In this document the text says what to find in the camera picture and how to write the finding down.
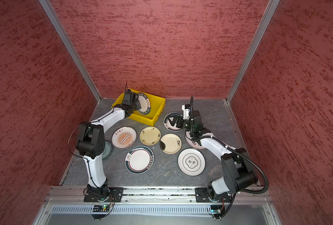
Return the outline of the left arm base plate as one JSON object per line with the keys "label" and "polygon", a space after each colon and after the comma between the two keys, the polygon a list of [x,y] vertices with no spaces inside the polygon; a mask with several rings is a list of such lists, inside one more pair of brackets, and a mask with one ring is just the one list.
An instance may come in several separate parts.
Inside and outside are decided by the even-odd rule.
{"label": "left arm base plate", "polygon": [[110,187],[108,192],[104,192],[104,197],[97,196],[95,192],[86,190],[84,192],[84,202],[88,203],[120,203],[122,200],[124,188],[123,187]]}

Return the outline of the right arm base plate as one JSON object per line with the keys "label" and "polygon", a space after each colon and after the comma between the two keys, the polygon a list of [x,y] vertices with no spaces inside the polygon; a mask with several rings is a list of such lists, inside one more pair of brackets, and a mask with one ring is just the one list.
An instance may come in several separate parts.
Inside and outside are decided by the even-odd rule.
{"label": "right arm base plate", "polygon": [[197,187],[195,188],[196,202],[198,203],[230,203],[232,197],[227,193],[219,195],[217,197],[210,197],[208,188]]}

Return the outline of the white plate red characters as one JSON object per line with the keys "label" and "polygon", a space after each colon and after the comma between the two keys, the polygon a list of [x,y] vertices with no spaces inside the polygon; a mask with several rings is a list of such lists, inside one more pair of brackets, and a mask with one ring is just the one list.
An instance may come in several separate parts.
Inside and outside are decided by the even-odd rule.
{"label": "white plate red characters", "polygon": [[191,140],[191,136],[190,136],[190,132],[189,131],[185,131],[185,139],[186,139],[186,142],[187,144],[194,148],[194,149],[197,149],[197,150],[204,150],[205,147],[199,145],[197,142],[194,142]]}

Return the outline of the cream plate black brushstroke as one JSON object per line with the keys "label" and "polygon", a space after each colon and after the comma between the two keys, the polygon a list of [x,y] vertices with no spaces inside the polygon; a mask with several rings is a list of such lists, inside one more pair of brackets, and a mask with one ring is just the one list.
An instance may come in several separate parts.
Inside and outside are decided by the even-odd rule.
{"label": "cream plate black brushstroke", "polygon": [[182,146],[181,138],[175,134],[166,134],[160,140],[161,150],[166,154],[177,153]]}

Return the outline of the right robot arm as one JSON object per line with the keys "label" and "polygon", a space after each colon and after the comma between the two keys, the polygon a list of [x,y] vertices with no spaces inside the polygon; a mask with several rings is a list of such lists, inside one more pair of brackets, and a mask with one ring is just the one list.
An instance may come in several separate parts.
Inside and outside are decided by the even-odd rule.
{"label": "right robot arm", "polygon": [[[172,120],[172,125],[183,128],[190,134],[192,142],[199,144],[218,157],[222,164],[222,177],[209,183],[207,195],[212,201],[218,201],[224,194],[236,194],[246,192],[250,194],[262,194],[268,187],[268,181],[262,170],[249,158],[243,148],[236,149],[220,139],[207,129],[201,120],[198,110],[194,110],[190,104],[182,106],[183,115]],[[264,188],[251,190],[248,187],[256,184],[258,178],[255,170],[258,170],[264,179]]]}

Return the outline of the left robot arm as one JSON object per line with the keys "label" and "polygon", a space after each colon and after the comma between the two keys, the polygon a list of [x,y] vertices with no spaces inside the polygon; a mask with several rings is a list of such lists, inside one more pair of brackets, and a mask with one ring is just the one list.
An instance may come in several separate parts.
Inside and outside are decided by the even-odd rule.
{"label": "left robot arm", "polygon": [[105,149],[105,132],[117,122],[128,118],[141,109],[138,94],[127,89],[123,100],[100,118],[80,125],[75,149],[86,164],[88,185],[85,201],[110,201],[112,195],[108,189],[108,181],[102,164],[102,153]]}

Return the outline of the white plate green quatrefoil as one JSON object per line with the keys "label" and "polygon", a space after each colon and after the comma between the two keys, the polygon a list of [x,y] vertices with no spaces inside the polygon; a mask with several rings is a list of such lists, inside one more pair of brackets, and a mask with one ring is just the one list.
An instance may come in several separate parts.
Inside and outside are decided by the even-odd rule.
{"label": "white plate green quatrefoil", "polygon": [[196,149],[185,149],[178,155],[178,167],[187,176],[199,176],[206,166],[203,154]]}

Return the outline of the dark green rim text plate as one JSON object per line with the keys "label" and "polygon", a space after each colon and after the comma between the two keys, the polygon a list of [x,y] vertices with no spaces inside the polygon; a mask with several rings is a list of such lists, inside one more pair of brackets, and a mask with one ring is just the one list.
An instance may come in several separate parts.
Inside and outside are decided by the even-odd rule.
{"label": "dark green rim text plate", "polygon": [[144,93],[138,93],[138,100],[140,103],[140,109],[138,112],[142,115],[148,115],[151,110],[151,103],[149,98]]}

